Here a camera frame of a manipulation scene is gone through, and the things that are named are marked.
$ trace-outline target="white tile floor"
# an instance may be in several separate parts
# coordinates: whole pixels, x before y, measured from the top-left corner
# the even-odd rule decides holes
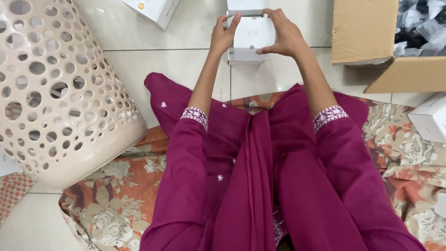
[[[225,0],[182,0],[163,32],[137,16],[121,0],[74,0],[93,35],[104,49],[148,127],[158,125],[150,109],[150,93],[143,86],[152,71],[193,88],[208,52],[211,31],[226,13]],[[417,106],[432,93],[369,94],[364,88],[378,71],[347,69],[330,64],[333,0],[267,0],[282,8],[313,47],[330,86],[339,92],[401,105]],[[260,66],[230,67],[221,61],[213,97],[226,101],[268,92],[285,91],[302,78],[295,63],[269,55]],[[77,251],[74,237],[58,207],[60,190],[37,184],[0,229],[0,251]]]

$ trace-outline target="hand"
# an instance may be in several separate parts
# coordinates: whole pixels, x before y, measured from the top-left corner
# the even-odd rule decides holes
[[[259,49],[257,54],[278,53],[297,59],[299,52],[309,48],[300,29],[285,17],[282,9],[264,9],[263,12],[273,20],[277,38],[274,45]]]
[[[223,27],[223,23],[229,18],[229,16],[221,16],[217,18],[217,24],[212,31],[211,37],[211,49],[209,53],[216,53],[221,57],[225,51],[229,48],[234,40],[235,30],[240,23],[242,13],[237,11],[234,19],[231,22],[229,28]]]

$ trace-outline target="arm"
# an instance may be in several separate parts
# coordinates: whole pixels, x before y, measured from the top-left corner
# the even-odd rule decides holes
[[[223,22],[227,18],[223,16],[217,20],[211,49],[192,92],[189,107],[170,136],[167,167],[158,189],[152,224],[141,238],[141,250],[193,251],[208,245],[202,238],[207,226],[203,217],[207,198],[203,151],[207,139],[207,116],[220,59],[234,38],[241,13],[237,13],[228,30],[224,30]]]
[[[424,250],[389,205],[383,181],[373,166],[360,128],[342,108],[333,107],[337,105],[333,92],[299,28],[280,9],[264,12],[273,20],[277,41],[258,53],[279,53],[295,59],[315,118],[319,157],[367,248]]]

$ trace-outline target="brown cardboard box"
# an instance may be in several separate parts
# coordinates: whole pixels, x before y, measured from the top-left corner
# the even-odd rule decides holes
[[[332,64],[388,62],[364,93],[446,91],[446,57],[393,56],[398,0],[334,0]]]

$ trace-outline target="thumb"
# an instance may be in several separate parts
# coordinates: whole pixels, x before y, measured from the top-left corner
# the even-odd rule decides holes
[[[262,54],[268,54],[268,53],[274,53],[276,49],[276,44],[273,44],[271,46],[267,46],[267,47],[263,47],[261,49],[258,49],[256,51],[257,54],[262,55]]]
[[[240,23],[240,20],[242,19],[242,13],[240,11],[237,11],[234,18],[232,19],[231,26],[227,29],[228,32],[235,34],[235,30],[237,29],[237,26]]]

